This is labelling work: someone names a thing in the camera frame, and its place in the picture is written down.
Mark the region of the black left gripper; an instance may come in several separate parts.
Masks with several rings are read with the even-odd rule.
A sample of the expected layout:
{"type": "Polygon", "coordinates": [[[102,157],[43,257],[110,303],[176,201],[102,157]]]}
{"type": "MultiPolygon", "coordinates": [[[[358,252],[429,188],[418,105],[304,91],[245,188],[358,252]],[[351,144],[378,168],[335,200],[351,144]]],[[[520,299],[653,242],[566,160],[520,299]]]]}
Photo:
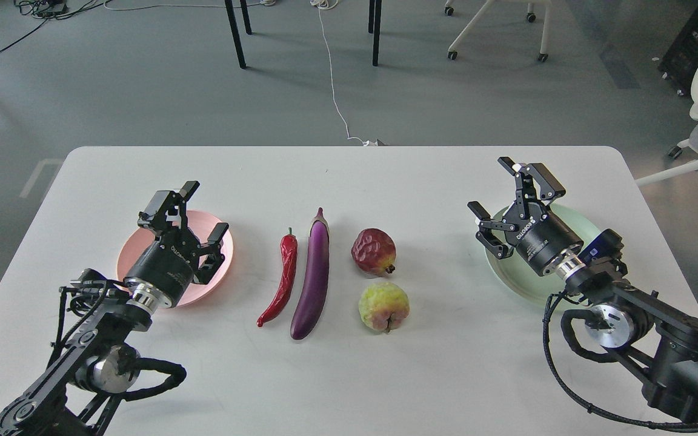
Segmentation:
{"type": "Polygon", "coordinates": [[[138,227],[155,240],[125,274],[124,285],[139,302],[155,300],[175,307],[192,283],[208,285],[225,262],[222,254],[229,224],[217,223],[205,243],[188,227],[187,202],[198,181],[186,181],[180,190],[159,190],[138,213],[138,227]]]}

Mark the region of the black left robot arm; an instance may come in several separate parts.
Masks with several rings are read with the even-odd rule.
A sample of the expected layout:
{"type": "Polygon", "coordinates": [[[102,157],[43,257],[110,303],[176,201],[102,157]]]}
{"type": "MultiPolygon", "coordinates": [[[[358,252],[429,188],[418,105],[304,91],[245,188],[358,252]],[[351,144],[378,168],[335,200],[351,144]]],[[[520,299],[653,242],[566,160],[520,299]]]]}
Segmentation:
{"type": "Polygon", "coordinates": [[[160,190],[139,213],[153,241],[122,280],[86,269],[60,289],[61,306],[80,320],[58,331],[46,370],[0,412],[0,435],[103,435],[119,404],[143,400],[185,381],[177,363],[143,358],[125,340],[145,332],[157,309],[172,308],[189,285],[206,285],[225,262],[229,225],[205,242],[189,228],[187,202],[199,188],[160,190]]]}

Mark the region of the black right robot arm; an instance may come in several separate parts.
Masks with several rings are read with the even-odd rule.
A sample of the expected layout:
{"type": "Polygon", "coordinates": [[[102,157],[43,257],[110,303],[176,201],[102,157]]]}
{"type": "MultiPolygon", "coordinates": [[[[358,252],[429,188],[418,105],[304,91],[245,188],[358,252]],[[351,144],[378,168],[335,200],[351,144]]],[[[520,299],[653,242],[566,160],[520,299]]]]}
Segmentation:
{"type": "Polygon", "coordinates": [[[698,433],[698,318],[685,314],[626,279],[622,238],[608,229],[589,245],[552,209],[565,188],[542,163],[499,163],[515,183],[512,204],[495,220],[476,201],[476,239],[496,259],[518,254],[540,277],[559,276],[563,287],[548,296],[543,312],[543,353],[560,388],[587,413],[621,424],[698,433]],[[550,320],[560,301],[584,303],[565,310],[560,331],[579,357],[618,363],[642,384],[648,406],[673,417],[654,422],[624,417],[577,395],[562,380],[550,351],[550,320]]]}

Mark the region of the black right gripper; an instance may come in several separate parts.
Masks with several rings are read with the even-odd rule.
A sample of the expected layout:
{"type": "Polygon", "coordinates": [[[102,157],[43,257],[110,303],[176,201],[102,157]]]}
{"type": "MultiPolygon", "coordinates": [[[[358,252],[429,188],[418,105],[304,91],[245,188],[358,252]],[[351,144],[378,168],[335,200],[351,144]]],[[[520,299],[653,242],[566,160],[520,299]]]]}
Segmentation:
{"type": "Polygon", "coordinates": [[[515,199],[504,211],[503,222],[492,220],[478,201],[468,202],[477,219],[476,239],[497,259],[511,257],[515,249],[538,276],[550,275],[551,264],[562,251],[578,253],[583,246],[583,240],[549,207],[566,189],[543,163],[516,163],[510,157],[499,157],[498,162],[514,177],[515,199]],[[521,210],[527,210],[524,217],[521,210]],[[506,233],[509,245],[493,231],[506,233]]]}

